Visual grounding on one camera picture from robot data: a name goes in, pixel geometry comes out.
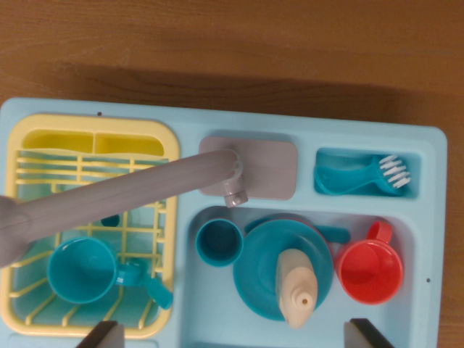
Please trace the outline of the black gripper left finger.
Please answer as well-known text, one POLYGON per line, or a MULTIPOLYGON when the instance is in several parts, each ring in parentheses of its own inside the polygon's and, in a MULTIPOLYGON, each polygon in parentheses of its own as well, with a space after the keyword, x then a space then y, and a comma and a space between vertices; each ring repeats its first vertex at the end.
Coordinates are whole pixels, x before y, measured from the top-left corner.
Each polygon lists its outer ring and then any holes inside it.
POLYGON ((117 321, 101 321, 80 342, 80 348, 117 348, 125 346, 125 328, 117 321))

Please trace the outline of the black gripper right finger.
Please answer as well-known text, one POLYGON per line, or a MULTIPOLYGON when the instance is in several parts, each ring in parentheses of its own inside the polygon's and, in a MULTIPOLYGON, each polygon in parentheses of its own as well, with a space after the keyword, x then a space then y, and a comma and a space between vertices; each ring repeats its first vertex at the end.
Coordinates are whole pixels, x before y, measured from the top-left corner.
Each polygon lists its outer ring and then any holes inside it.
POLYGON ((394 346, 367 318, 352 318, 344 324, 344 347, 393 348, 394 346))

